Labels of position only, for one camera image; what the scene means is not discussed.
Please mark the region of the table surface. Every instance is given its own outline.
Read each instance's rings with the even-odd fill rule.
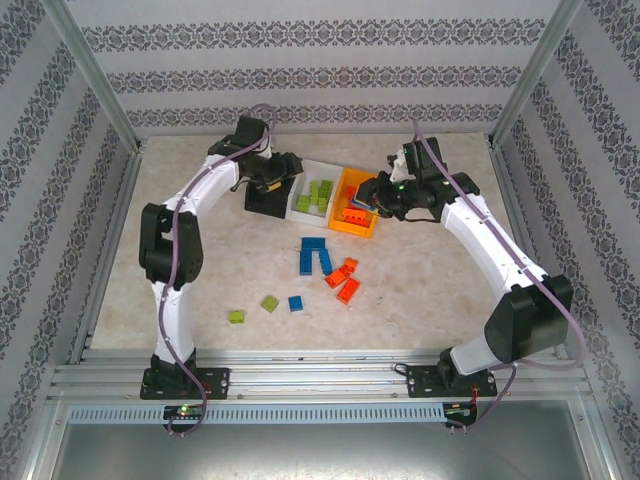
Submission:
[[[220,137],[151,137],[134,189],[91,348],[153,349],[156,313],[151,286],[138,265],[140,212],[162,203],[191,178]],[[497,220],[510,232],[486,141],[481,134],[437,135],[453,173],[480,187]],[[278,151],[377,171],[407,135],[282,135]],[[196,347],[231,350],[444,349],[479,334],[495,306],[489,284],[458,240],[442,225],[379,220],[371,239],[243,209],[244,190],[227,192],[200,221],[205,263],[193,284]],[[429,216],[414,210],[410,217]],[[314,274],[299,275],[300,239],[324,236],[331,260],[359,260],[361,282],[350,306]],[[280,300],[272,314],[266,295]],[[304,310],[289,312],[301,295]],[[231,325],[230,310],[245,323]]]

